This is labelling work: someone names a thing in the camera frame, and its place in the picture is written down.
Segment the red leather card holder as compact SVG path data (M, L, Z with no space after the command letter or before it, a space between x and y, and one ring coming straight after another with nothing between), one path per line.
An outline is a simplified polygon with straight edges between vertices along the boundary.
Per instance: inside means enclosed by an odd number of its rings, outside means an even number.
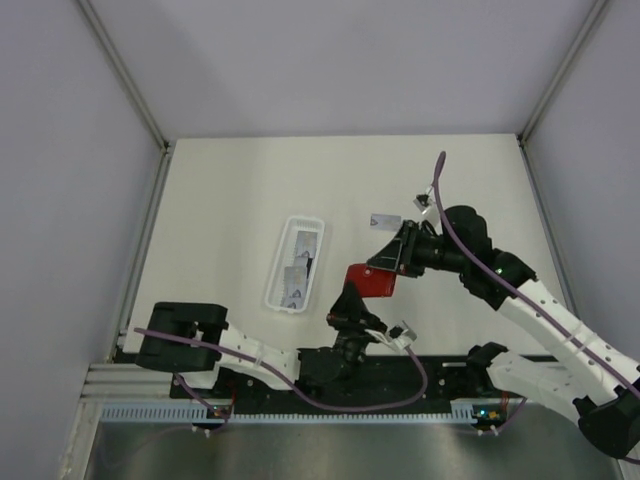
M388 298L394 293L396 278L394 272L359 263L347 268L345 284L353 283L362 298Z

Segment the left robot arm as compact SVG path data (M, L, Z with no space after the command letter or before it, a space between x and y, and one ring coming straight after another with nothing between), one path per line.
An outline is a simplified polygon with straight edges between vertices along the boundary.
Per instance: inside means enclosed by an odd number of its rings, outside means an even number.
M369 311L349 281L326 316L336 331L331 346L282 350L250 337L227 320L217 304L160 302L152 310L135 364L147 370L192 374L205 396L226 387L224 369L252 377L272 390L320 387L344 380L364 363L366 349L388 327Z

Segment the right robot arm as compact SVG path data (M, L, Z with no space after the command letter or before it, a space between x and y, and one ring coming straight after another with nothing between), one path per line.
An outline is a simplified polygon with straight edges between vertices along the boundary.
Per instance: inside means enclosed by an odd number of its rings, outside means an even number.
M612 347L567 310L516 255L493 246L474 208L454 206L441 216L442 231L403 221L368 267L418 278L426 270L456 273L464 288L514 322L562 366L540 367L499 345L467 370L469 388L496 389L531 399L576 424L605 455L629 461L639 443L639 363Z

